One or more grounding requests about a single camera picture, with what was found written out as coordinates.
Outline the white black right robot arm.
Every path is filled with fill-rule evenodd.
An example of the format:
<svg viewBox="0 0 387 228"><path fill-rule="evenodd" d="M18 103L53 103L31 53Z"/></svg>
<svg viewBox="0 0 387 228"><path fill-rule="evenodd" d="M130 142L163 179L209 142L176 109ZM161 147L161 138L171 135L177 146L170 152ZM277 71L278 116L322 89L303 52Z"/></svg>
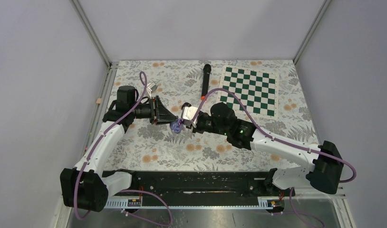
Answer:
<svg viewBox="0 0 387 228"><path fill-rule="evenodd" d="M224 135L233 147L278 155L298 165L269 171L264 184L269 195L276 196L291 187L313 187L326 194L336 194L344 164L334 143L309 144L261 132L254 123L237 118L234 110L224 103L213 105L210 112L184 107L184 123L193 133Z"/></svg>

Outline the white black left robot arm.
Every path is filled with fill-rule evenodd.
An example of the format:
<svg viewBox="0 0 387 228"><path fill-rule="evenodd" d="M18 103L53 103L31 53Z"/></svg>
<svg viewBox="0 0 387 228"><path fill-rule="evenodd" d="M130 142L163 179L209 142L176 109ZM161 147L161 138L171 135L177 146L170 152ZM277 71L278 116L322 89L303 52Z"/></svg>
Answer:
<svg viewBox="0 0 387 228"><path fill-rule="evenodd" d="M126 85L117 90L109 110L104 114L100 131L86 154L72 168L60 174L63 203L67 207L100 212L109 197L124 191L134 195L139 183L125 171L103 177L105 163L135 119L147 119L153 125L170 124L177 116L170 112L158 96L146 103L137 99L135 87Z"/></svg>

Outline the black earbud charging case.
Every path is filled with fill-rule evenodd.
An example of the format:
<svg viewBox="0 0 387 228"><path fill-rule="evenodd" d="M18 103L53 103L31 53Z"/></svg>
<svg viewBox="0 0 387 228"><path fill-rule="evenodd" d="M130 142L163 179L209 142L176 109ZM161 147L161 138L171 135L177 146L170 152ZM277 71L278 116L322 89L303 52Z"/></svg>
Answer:
<svg viewBox="0 0 387 228"><path fill-rule="evenodd" d="M192 106L192 105L191 105L190 103L185 102L185 103L182 105L181 109L184 110L184 108L186 108L186 107L191 107L191 106Z"/></svg>

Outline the silver computer mouse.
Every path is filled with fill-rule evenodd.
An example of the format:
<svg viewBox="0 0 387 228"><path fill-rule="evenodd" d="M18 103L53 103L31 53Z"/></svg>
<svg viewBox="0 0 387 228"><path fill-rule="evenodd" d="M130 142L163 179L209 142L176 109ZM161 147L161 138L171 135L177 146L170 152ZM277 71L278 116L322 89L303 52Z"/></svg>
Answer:
<svg viewBox="0 0 387 228"><path fill-rule="evenodd" d="M172 132L179 134L179 133L181 133L181 131L184 130L184 125L183 126L182 125L178 125L177 121L175 121L173 123L170 123L169 127L170 127Z"/></svg>

